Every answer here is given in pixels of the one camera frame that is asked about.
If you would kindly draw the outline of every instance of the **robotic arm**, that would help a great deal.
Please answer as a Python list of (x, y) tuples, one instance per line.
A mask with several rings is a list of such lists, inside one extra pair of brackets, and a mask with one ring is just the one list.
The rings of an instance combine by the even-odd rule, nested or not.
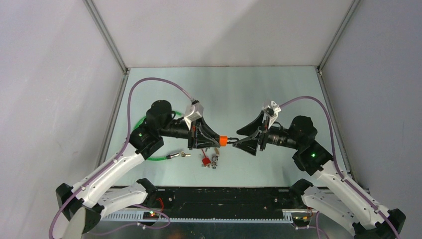
[(185, 116), (174, 119), (168, 101), (156, 101), (146, 113), (143, 124), (136, 128), (129, 138), (129, 144), (119, 159), (114, 156), (80, 182), (69, 186), (65, 183), (56, 189), (59, 206), (81, 190), (63, 210), (70, 220), (76, 211), (86, 209), (83, 233), (90, 231), (101, 218), (131, 205), (145, 204), (151, 207), (156, 200), (156, 191), (147, 179), (139, 179), (133, 185), (113, 192), (106, 192), (121, 176), (164, 145), (162, 136), (188, 140), (188, 148), (226, 146), (227, 137), (216, 134), (202, 118), (203, 107), (198, 101), (188, 105)]
[(258, 146), (263, 151), (268, 143), (296, 149), (296, 166), (326, 185), (336, 197), (301, 179), (289, 189), (294, 199), (321, 211), (356, 239), (396, 238), (388, 223), (400, 233), (406, 216), (399, 209), (389, 210), (381, 205), (339, 169), (333, 156), (315, 141), (317, 129), (311, 118), (297, 116), (288, 129), (273, 126), (279, 111), (275, 102), (267, 103), (257, 119), (237, 131), (247, 137), (233, 146), (252, 155), (256, 155)]

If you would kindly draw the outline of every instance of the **gray wall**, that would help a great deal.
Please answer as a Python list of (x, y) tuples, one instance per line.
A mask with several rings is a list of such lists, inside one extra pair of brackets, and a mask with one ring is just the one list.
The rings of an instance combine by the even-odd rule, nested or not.
[(0, 238), (48, 237), (54, 190), (94, 169), (121, 78), (83, 1), (0, 1)]
[(420, 238), (422, 1), (363, 1), (323, 78), (359, 182)]

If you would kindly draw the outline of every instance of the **orange object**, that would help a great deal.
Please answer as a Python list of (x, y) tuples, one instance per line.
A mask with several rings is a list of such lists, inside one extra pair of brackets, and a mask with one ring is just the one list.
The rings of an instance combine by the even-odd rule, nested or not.
[(220, 136), (220, 146), (221, 147), (226, 146), (227, 145), (227, 140), (228, 140), (227, 136)]

